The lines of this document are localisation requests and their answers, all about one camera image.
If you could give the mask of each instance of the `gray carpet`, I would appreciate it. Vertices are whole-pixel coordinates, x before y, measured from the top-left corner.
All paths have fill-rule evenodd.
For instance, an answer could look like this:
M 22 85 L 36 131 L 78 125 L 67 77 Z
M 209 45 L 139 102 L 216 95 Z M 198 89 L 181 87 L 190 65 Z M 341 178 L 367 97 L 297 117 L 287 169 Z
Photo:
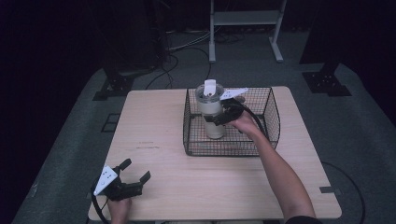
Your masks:
M 237 43 L 217 45 L 217 62 L 211 65 L 209 77 L 224 87 L 290 88 L 320 159 L 341 169 L 323 165 L 343 210 L 340 218 L 323 223 L 359 223 L 361 201 L 365 205 L 364 223 L 392 222 L 396 219 L 395 127 L 359 77 L 343 65 L 335 74 L 352 96 L 311 93 L 302 72 L 318 71 L 321 64 L 299 64 L 308 33 L 279 35 L 283 63 L 275 61 L 268 35 L 245 35 Z M 173 46 L 196 37 L 170 35 Z M 207 52 L 207 44 L 194 47 Z M 162 76 L 150 89 L 194 88 L 204 82 L 209 63 L 200 50 L 185 49 L 174 55 L 178 65 L 170 72 L 172 85 L 169 77 Z M 171 58 L 163 66 L 167 69 L 175 62 Z M 133 90 L 145 89 L 162 72 L 158 69 L 136 78 Z M 113 133 L 102 132 L 102 128 L 109 114 L 121 112 L 125 101 L 125 97 L 92 100 L 105 80 L 102 70 L 92 75 L 37 176 L 36 188 L 27 196 L 14 223 L 85 223 L 91 204 L 87 194 L 101 172 L 113 137 Z M 346 175 L 359 188 L 362 198 Z

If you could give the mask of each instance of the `white shelf frame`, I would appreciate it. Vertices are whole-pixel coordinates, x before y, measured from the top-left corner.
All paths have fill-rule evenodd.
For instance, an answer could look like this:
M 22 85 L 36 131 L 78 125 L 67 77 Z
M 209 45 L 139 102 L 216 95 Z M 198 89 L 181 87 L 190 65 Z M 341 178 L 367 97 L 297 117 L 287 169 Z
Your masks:
M 269 37 L 271 48 L 278 63 L 283 62 L 282 54 L 277 46 L 277 38 L 285 13 L 287 0 L 282 0 L 280 10 L 267 11 L 224 11 L 215 12 L 214 0 L 210 1 L 210 40 L 209 40 L 209 61 L 216 62 L 215 48 L 215 26 L 218 25 L 263 25 L 274 24 L 276 26 L 274 34 Z

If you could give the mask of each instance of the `wire basket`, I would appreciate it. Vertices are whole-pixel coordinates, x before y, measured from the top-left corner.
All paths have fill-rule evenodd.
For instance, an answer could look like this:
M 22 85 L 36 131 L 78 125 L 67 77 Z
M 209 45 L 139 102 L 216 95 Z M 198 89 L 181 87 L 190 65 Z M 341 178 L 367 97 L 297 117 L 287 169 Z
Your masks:
M 280 119 L 272 88 L 249 88 L 241 94 L 246 105 L 261 121 L 265 135 L 276 148 L 280 136 Z M 198 110 L 195 89 L 187 89 L 183 120 L 183 144 L 189 156 L 207 157 L 257 157 L 253 141 L 231 125 L 225 126 L 220 139 L 205 134 L 205 120 Z

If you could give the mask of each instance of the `hand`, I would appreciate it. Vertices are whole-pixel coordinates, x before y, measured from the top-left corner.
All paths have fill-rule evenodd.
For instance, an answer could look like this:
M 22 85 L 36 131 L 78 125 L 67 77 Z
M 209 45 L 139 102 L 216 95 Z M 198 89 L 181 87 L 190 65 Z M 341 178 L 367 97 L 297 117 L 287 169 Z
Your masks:
M 248 138 L 251 139 L 252 135 L 257 131 L 260 132 L 257 124 L 253 121 L 253 117 L 249 115 L 247 111 L 244 111 L 236 120 L 230 121 L 228 124 L 233 125 L 240 132 L 247 135 Z
M 132 199 L 127 198 L 121 201 L 108 200 L 107 206 L 111 215 L 111 223 L 125 224 L 128 221 L 129 211 L 132 207 Z

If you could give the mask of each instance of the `black stand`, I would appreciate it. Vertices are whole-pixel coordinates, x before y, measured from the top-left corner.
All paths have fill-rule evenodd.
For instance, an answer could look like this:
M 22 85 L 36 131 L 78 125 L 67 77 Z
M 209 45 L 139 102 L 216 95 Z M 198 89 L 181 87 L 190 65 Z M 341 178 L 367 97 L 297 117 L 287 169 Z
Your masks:
M 126 96 L 132 89 L 134 78 L 123 77 L 115 68 L 115 65 L 104 66 L 107 76 L 105 83 L 100 91 L 93 97 L 94 101 L 105 101 L 108 97 Z
M 339 61 L 332 59 L 323 64 L 319 72 L 303 72 L 304 79 L 313 93 L 327 93 L 329 96 L 350 96 L 346 86 L 341 85 L 334 75 Z

